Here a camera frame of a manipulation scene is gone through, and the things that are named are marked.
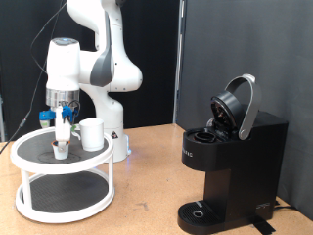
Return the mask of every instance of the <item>cable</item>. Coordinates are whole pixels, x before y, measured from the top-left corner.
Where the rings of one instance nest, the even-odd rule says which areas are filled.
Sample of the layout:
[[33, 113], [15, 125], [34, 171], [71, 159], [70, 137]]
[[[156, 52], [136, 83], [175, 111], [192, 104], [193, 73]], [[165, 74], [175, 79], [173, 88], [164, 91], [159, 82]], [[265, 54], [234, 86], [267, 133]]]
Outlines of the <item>cable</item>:
[[60, 11], [66, 6], [66, 4], [67, 4], [67, 3], [65, 3], [62, 7], [60, 7], [59, 11], [58, 11], [55, 15], [53, 15], [53, 17], [50, 18], [50, 20], [49, 20], [48, 22], [45, 23], [45, 25], [41, 28], [41, 30], [40, 30], [40, 31], [38, 32], [38, 34], [35, 36], [35, 38], [33, 39], [32, 43], [31, 43], [31, 45], [30, 45], [30, 55], [31, 55], [32, 59], [34, 60], [34, 62], [36, 63], [36, 65], [39, 66], [40, 69], [41, 69], [43, 72], [45, 72], [46, 74], [48, 74], [48, 73], [39, 65], [39, 63], [37, 62], [36, 58], [33, 56], [33, 54], [32, 54], [32, 47], [33, 47], [34, 42], [37, 40], [38, 36], [39, 36], [39, 35], [41, 34], [41, 32], [45, 29], [45, 27], [48, 25], [48, 23], [49, 23], [54, 17], [56, 17], [56, 16], [58, 16], [58, 18], [59, 18], [59, 13], [60, 13]]
[[291, 209], [291, 210], [296, 210], [297, 211], [297, 208], [295, 208], [293, 206], [285, 206], [285, 207], [275, 207], [274, 208], [274, 212], [277, 211], [277, 210], [280, 210], [280, 209]]
[[74, 114], [73, 114], [73, 116], [72, 116], [72, 123], [71, 123], [71, 125], [74, 125], [74, 124], [75, 124], [75, 118], [78, 117], [79, 112], [80, 112], [80, 103], [79, 103], [79, 101], [77, 101], [77, 100], [72, 100], [71, 102], [69, 102], [68, 106], [70, 107], [70, 105], [71, 105], [72, 103], [75, 103], [75, 104], [78, 106], [78, 111], [77, 111], [77, 113], [74, 112]]
[[[56, 21], [55, 21], [55, 24], [54, 24], [54, 26], [53, 26], [52, 32], [51, 32], [51, 38], [50, 38], [50, 40], [52, 40], [53, 34], [54, 34], [55, 29], [56, 29], [56, 26], [57, 26], [57, 22], [58, 22], [58, 19], [59, 19], [60, 11], [61, 11], [61, 10], [65, 7], [65, 5], [67, 4], [67, 3], [65, 3], [65, 4], [62, 6], [63, 1], [64, 1], [64, 0], [61, 0], [59, 11], [58, 11], [48, 22], [45, 23], [45, 25], [43, 26], [43, 28], [39, 31], [39, 33], [36, 35], [36, 37], [33, 39], [32, 43], [31, 43], [31, 45], [30, 45], [30, 54], [31, 54], [31, 57], [32, 57], [32, 59], [35, 61], [35, 63], [37, 64], [37, 66], [39, 66], [39, 67], [40, 67], [39, 63], [37, 62], [37, 60], [36, 60], [36, 59], [34, 58], [34, 56], [32, 55], [32, 46], [33, 46], [35, 40], [37, 39], [37, 37], [38, 37], [38, 36], [41, 34], [41, 32], [45, 29], [45, 27], [47, 26], [47, 24], [48, 24], [54, 17], [57, 17], [57, 18], [56, 18]], [[47, 73], [45, 70], [43, 70], [43, 68], [41, 68], [41, 72], [40, 72], [39, 77], [38, 77], [38, 79], [37, 79], [37, 83], [36, 83], [36, 86], [35, 86], [35, 89], [34, 89], [34, 92], [33, 92], [33, 95], [32, 95], [32, 99], [31, 99], [31, 103], [30, 103], [30, 109], [29, 109], [28, 113], [27, 113], [26, 116], [23, 118], [23, 120], [22, 120], [22, 122], [21, 122], [19, 128], [17, 129], [17, 131], [16, 131], [16, 132], [14, 133], [14, 135], [9, 139], [9, 141], [6, 143], [6, 145], [3, 146], [3, 148], [1, 149], [0, 155], [2, 154], [2, 152], [5, 150], [5, 148], [10, 144], [10, 142], [15, 138], [15, 136], [19, 133], [19, 131], [23, 128], [24, 124], [26, 123], [26, 121], [27, 121], [27, 119], [28, 119], [28, 117], [29, 117], [29, 115], [30, 115], [30, 113], [31, 113], [31, 111], [32, 111], [33, 101], [34, 101], [34, 98], [35, 98], [35, 95], [36, 95], [36, 91], [37, 91], [37, 88], [38, 88], [38, 84], [39, 84], [39, 81], [40, 81], [40, 79], [41, 79], [41, 76], [42, 76], [42, 73], [43, 73], [43, 72]]]

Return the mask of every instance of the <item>black curtain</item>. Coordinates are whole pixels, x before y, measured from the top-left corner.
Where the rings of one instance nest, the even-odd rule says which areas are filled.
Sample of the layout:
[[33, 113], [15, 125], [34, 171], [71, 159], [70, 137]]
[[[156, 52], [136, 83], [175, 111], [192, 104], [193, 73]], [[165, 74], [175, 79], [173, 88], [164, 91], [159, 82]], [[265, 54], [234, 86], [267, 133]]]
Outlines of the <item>black curtain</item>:
[[[58, 11], [60, 1], [0, 1], [0, 76], [4, 115], [10, 138], [29, 110], [40, 69], [29, 47], [42, 26]], [[124, 107], [125, 128], [172, 122], [179, 0], [129, 0], [122, 8], [124, 43], [130, 60], [144, 76], [138, 91], [112, 93]], [[36, 41], [33, 52], [43, 65], [52, 31], [51, 22]], [[75, 23], [63, 9], [54, 37], [78, 40], [82, 50], [94, 51], [94, 33]], [[45, 111], [43, 75], [33, 111], [18, 137], [40, 128], [39, 112]], [[77, 121], [95, 116], [91, 99], [80, 92], [81, 114]]]
[[[178, 124], [205, 126], [210, 99], [253, 74], [261, 110], [290, 122], [278, 196], [313, 219], [313, 2], [188, 0]], [[247, 86], [238, 90], [241, 102]]]

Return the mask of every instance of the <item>white cup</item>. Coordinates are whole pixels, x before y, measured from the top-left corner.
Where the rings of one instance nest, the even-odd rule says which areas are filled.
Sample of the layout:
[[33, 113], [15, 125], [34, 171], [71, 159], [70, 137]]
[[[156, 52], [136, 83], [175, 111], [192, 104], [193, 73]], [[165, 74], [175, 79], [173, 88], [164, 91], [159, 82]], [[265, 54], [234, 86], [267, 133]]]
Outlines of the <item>white cup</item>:
[[52, 147], [53, 147], [53, 152], [55, 153], [55, 158], [57, 160], [64, 160], [64, 159], [67, 159], [68, 157], [68, 145], [70, 144], [70, 141], [67, 141], [67, 144], [66, 144], [66, 151], [65, 152], [62, 152], [60, 153], [59, 152], [59, 147], [58, 147], [58, 141], [55, 140], [51, 143]]
[[82, 148], [88, 152], [101, 150], [105, 146], [104, 121], [88, 118], [79, 123]]

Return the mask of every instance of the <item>two-tier stand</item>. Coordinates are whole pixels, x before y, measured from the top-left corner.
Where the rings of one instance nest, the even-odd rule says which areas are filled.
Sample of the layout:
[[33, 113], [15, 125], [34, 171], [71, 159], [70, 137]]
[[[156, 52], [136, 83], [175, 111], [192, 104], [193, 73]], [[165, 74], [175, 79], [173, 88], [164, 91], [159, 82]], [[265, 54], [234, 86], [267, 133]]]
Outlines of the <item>two-tier stand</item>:
[[[113, 142], [105, 133], [105, 147], [86, 152], [71, 137], [66, 160], [56, 160], [51, 142], [55, 128], [26, 134], [12, 146], [11, 160], [21, 169], [22, 185], [16, 196], [18, 211], [46, 223], [66, 223], [92, 216], [114, 197]], [[109, 175], [95, 167], [109, 163]]]

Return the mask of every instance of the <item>power cord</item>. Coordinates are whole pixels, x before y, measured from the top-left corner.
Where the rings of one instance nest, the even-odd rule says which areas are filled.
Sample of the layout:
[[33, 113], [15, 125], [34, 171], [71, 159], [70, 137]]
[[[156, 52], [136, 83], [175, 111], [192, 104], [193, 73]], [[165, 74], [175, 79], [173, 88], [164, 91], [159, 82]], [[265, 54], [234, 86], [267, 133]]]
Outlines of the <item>power cord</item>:
[[43, 65], [43, 68], [42, 68], [42, 67], [39, 65], [39, 63], [37, 62], [37, 60], [35, 59], [35, 57], [33, 56], [33, 54], [32, 54], [32, 47], [33, 47], [34, 42], [36, 41], [36, 39], [38, 38], [38, 36], [42, 33], [42, 31], [45, 29], [45, 27], [48, 25], [48, 23], [49, 23], [53, 18], [57, 17], [57, 18], [56, 18], [56, 21], [55, 21], [55, 24], [54, 24], [54, 26], [53, 26], [52, 32], [51, 32], [51, 38], [50, 38], [50, 40], [52, 40], [53, 34], [54, 34], [55, 29], [56, 29], [56, 26], [57, 26], [57, 22], [58, 22], [58, 19], [59, 19], [60, 11], [61, 11], [61, 10], [66, 6], [66, 4], [67, 4], [67, 3], [65, 3], [65, 4], [63, 5], [63, 2], [64, 2], [64, 0], [61, 0], [59, 11], [58, 11], [52, 18], [50, 18], [48, 22], [46, 22], [46, 23], [44, 24], [44, 26], [43, 26], [42, 29], [39, 31], [39, 33], [35, 36], [35, 38], [33, 39], [32, 43], [31, 43], [31, 45], [30, 45], [30, 55], [31, 55], [32, 59], [34, 60], [34, 62], [36, 63], [36, 65], [40, 67], [41, 72], [40, 72], [39, 77], [38, 77], [38, 79], [37, 79], [36, 87], [35, 87], [34, 92], [33, 92], [33, 95], [32, 95], [32, 99], [31, 99], [31, 103], [30, 103], [30, 109], [29, 109], [28, 113], [26, 114], [26, 116], [23, 118], [23, 120], [22, 120], [22, 122], [21, 122], [19, 128], [17, 129], [17, 131], [16, 131], [16, 132], [14, 133], [14, 135], [9, 139], [9, 141], [6, 143], [6, 145], [3, 146], [3, 148], [1, 149], [0, 155], [1, 155], [2, 152], [5, 150], [5, 148], [10, 144], [10, 142], [15, 138], [15, 136], [19, 133], [19, 131], [23, 128], [23, 126], [25, 125], [25, 123], [26, 123], [26, 121], [27, 121], [27, 119], [28, 119], [28, 117], [29, 117], [29, 115], [30, 115], [30, 113], [31, 113], [31, 111], [32, 111], [33, 101], [34, 101], [34, 98], [35, 98], [35, 95], [36, 95], [36, 91], [37, 91], [38, 84], [39, 84], [39, 81], [40, 81], [40, 79], [41, 79], [42, 73], [45, 72], [45, 73], [47, 74], [47, 72], [43, 69], [43, 68], [46, 66], [46, 64], [47, 64], [47, 59], [46, 59], [44, 65]]
[[297, 208], [295, 208], [293, 206], [285, 206], [285, 207], [275, 207], [274, 208], [274, 212], [277, 211], [277, 210], [281, 210], [281, 209], [291, 209], [291, 210], [296, 210], [297, 211]]

